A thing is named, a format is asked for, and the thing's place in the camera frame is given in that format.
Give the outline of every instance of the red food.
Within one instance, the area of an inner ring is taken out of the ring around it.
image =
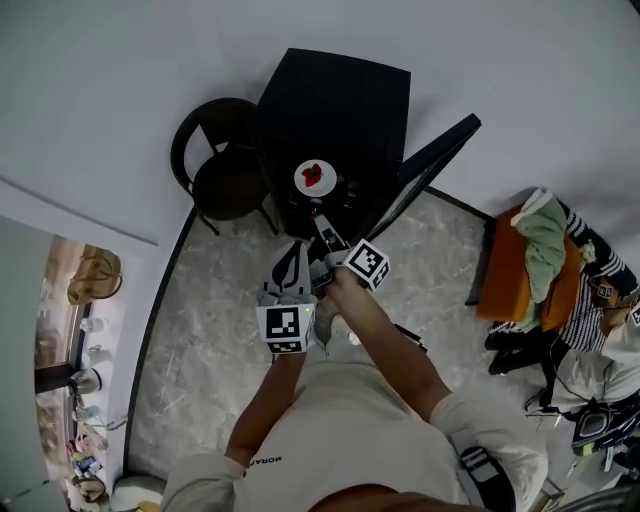
[[[318,164],[313,164],[310,168],[302,171],[302,175],[304,176],[304,184],[307,187],[312,187],[322,178],[322,167]]]

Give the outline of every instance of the plate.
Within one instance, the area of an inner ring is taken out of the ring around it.
[[[310,169],[313,165],[318,165],[322,171],[322,177],[318,183],[307,187],[305,183],[305,177],[302,175],[305,169]],[[293,174],[293,182],[296,184],[296,188],[308,197],[322,197],[331,192],[338,182],[338,176],[336,170],[331,164],[324,160],[307,160],[302,162],[296,172]]]

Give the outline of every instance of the chair leg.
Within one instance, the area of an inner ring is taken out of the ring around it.
[[[258,211],[262,214],[262,216],[264,217],[264,220],[267,222],[267,224],[269,224],[269,227],[271,228],[271,232],[274,235],[277,235],[278,234],[278,228],[276,228],[275,224],[273,223],[273,221],[271,220],[271,218],[267,214],[267,211],[264,209],[264,207],[262,205],[258,206]]]
[[[200,220],[202,222],[204,222],[205,226],[207,226],[211,231],[213,231],[213,234],[216,236],[220,236],[220,231],[218,231],[213,224],[211,224],[211,222],[209,222],[207,219],[204,218],[204,215],[202,215],[200,212],[198,212],[198,217],[200,217]]]

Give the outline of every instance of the shirt sleeve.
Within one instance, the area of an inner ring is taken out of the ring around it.
[[[171,470],[162,512],[222,512],[233,509],[233,482],[244,467],[221,453],[193,455]]]
[[[487,395],[452,393],[434,408],[430,423],[447,435],[470,430],[478,445],[502,465],[518,510],[528,510],[548,472],[544,439],[524,414]]]

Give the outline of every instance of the brown bag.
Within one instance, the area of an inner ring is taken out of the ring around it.
[[[120,268],[120,258],[111,251],[86,245],[67,288],[69,304],[78,306],[113,297],[122,286]]]

